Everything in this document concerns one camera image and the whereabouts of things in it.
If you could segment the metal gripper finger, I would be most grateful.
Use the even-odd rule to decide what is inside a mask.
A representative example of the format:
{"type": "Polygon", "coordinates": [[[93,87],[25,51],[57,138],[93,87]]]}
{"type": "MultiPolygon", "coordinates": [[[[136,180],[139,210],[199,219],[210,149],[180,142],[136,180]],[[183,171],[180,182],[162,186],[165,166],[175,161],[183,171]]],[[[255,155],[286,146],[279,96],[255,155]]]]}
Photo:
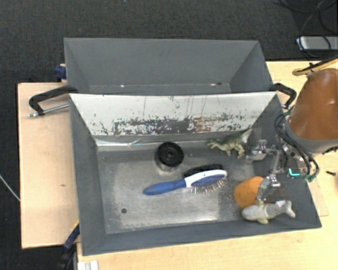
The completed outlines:
{"type": "Polygon", "coordinates": [[[266,140],[259,140],[255,145],[249,147],[248,152],[245,155],[247,160],[262,160],[267,155],[272,155],[277,152],[275,146],[269,148],[266,140]]]}
{"type": "Polygon", "coordinates": [[[264,177],[258,187],[256,200],[258,202],[266,201],[268,196],[272,195],[275,190],[279,189],[280,187],[281,183],[277,180],[276,175],[264,177]]]}

